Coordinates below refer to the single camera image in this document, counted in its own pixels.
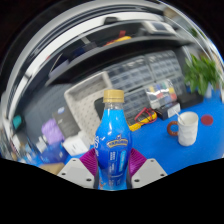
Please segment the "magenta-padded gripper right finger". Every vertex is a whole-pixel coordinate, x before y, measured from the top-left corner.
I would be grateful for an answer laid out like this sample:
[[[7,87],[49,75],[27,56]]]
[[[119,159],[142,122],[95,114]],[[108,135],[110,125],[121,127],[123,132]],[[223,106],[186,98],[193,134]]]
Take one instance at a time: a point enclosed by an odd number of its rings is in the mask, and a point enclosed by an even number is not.
[[[127,168],[127,188],[146,186],[165,177],[167,173],[154,159],[147,159],[138,150],[132,148]]]

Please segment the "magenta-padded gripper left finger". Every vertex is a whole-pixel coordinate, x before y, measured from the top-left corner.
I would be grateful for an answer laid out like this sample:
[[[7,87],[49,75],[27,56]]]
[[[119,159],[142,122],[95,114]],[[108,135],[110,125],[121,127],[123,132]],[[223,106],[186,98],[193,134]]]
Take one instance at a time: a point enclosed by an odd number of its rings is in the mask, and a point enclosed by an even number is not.
[[[71,158],[58,176],[84,188],[98,188],[98,161],[92,148],[80,158]]]

